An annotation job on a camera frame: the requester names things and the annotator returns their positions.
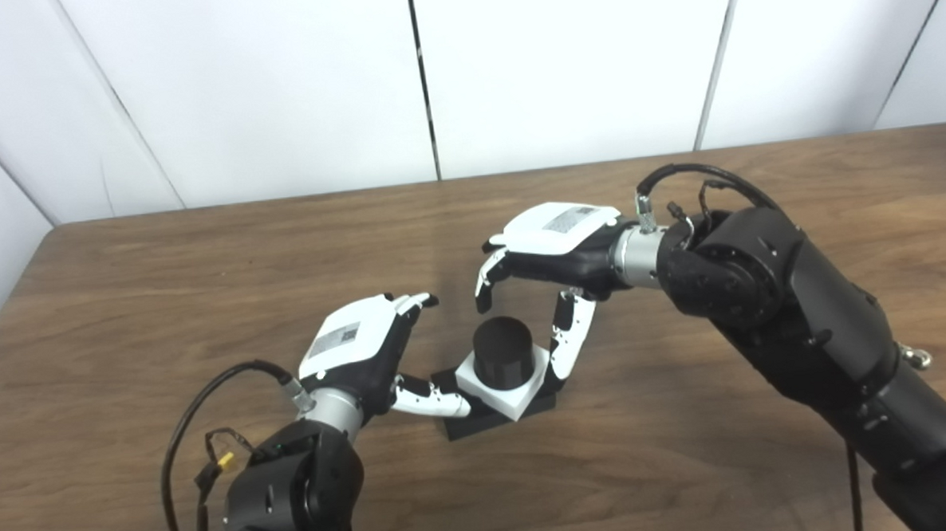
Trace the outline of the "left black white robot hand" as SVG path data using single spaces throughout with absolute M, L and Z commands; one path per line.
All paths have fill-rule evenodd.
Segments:
M 466 418 L 471 404 L 433 381 L 399 370 L 421 311 L 438 305 L 433 293 L 382 293 L 329 314 L 303 356 L 298 379 L 308 391 L 344 392 L 363 422 L 390 411 L 441 419 Z

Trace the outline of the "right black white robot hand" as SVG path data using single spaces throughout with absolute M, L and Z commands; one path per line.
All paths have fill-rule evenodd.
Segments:
M 492 290 L 507 278 L 562 285 L 556 298 L 544 383 L 558 391 L 573 373 L 597 303 L 626 285 L 617 276 L 613 248 L 635 226 L 612 206 L 546 202 L 512 219 L 482 246 L 474 290 L 480 314 L 492 307 Z

